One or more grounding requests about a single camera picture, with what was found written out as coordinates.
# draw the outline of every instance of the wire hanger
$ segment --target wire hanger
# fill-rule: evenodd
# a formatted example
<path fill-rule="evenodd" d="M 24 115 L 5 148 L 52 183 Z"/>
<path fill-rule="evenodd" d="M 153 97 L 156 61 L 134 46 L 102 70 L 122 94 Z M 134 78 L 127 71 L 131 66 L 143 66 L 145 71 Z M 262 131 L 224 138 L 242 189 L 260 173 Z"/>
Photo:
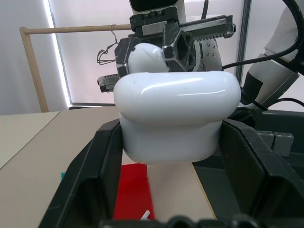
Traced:
<path fill-rule="evenodd" d="M 115 43 L 113 43 L 113 44 L 111 44 L 110 46 L 108 46 L 108 47 L 106 48 L 106 50 L 100 50 L 100 51 L 98 52 L 98 54 L 97 54 L 97 63 L 99 63 L 99 65 L 105 65 L 105 64 L 108 64 L 108 63 L 115 62 L 115 59 L 108 59 L 108 60 L 103 60 L 103 59 L 101 59 L 101 56 L 102 56 L 102 55 L 108 54 L 109 49 L 110 49 L 111 47 L 113 47 L 115 44 L 118 44 L 116 35 L 115 35 L 114 31 L 113 31 L 113 28 L 114 28 L 114 25 L 111 25 L 111 32 L 112 32 L 112 34 L 113 34 L 114 37 L 115 37 Z"/>

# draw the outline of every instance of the red paper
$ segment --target red paper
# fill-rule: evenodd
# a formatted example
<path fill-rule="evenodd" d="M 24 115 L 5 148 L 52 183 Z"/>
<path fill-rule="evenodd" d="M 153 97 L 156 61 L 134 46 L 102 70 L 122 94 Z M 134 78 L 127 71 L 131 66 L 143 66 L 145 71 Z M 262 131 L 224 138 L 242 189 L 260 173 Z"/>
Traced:
<path fill-rule="evenodd" d="M 150 211 L 148 219 L 154 220 L 147 166 L 123 165 L 113 219 L 140 220 L 147 210 Z"/>

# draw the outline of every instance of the table surface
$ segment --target table surface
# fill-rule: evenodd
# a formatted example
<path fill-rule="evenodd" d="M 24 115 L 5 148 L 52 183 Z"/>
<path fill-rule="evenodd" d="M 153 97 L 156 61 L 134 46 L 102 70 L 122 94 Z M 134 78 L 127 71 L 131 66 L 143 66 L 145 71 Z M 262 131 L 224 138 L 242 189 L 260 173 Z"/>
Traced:
<path fill-rule="evenodd" d="M 60 184 L 60 173 L 102 124 L 117 118 L 116 107 L 0 116 L 0 126 L 5 125 L 0 128 L 1 226 L 37 227 Z M 122 164 L 130 163 L 124 153 Z M 148 179 L 157 220 L 176 215 L 194 221 L 215 218 L 191 163 L 149 165 Z"/>

